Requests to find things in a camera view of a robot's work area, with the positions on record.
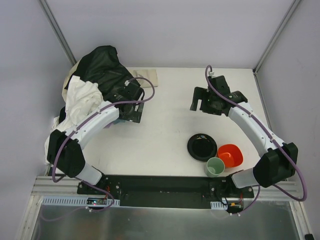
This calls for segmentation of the black mesh cloth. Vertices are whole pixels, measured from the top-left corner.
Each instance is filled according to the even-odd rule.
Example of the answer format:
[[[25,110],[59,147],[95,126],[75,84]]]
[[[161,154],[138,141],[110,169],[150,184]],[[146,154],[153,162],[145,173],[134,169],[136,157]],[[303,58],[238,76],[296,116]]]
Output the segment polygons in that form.
[[[111,45],[98,46],[82,57],[73,74],[83,82],[97,83],[105,101],[114,103],[139,100],[145,95],[137,80],[132,80],[125,86],[125,82],[133,76],[120,63],[118,52]]]

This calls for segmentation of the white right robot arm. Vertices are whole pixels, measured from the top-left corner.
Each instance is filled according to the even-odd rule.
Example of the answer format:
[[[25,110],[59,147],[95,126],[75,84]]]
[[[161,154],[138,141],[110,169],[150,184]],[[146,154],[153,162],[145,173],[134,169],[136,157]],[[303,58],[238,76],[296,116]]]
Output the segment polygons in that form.
[[[231,175],[238,188],[260,185],[268,188],[296,173],[298,148],[285,143],[268,129],[240,92],[232,92],[223,75],[208,77],[208,87],[195,87],[190,110],[200,109],[211,115],[226,115],[235,122],[254,145],[260,157],[252,168]]]

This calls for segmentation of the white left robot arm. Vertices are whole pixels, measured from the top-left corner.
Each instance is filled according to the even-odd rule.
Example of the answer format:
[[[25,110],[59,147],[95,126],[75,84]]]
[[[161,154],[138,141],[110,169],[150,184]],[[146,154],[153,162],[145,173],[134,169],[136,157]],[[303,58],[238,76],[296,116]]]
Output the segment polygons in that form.
[[[97,185],[103,174],[86,162],[83,149],[91,138],[113,122],[130,121],[136,105],[146,101],[144,90],[135,77],[109,87],[106,98],[97,83],[72,78],[66,94],[65,118],[45,142],[45,156],[52,166],[53,182],[62,180],[56,176],[59,170],[65,177]]]

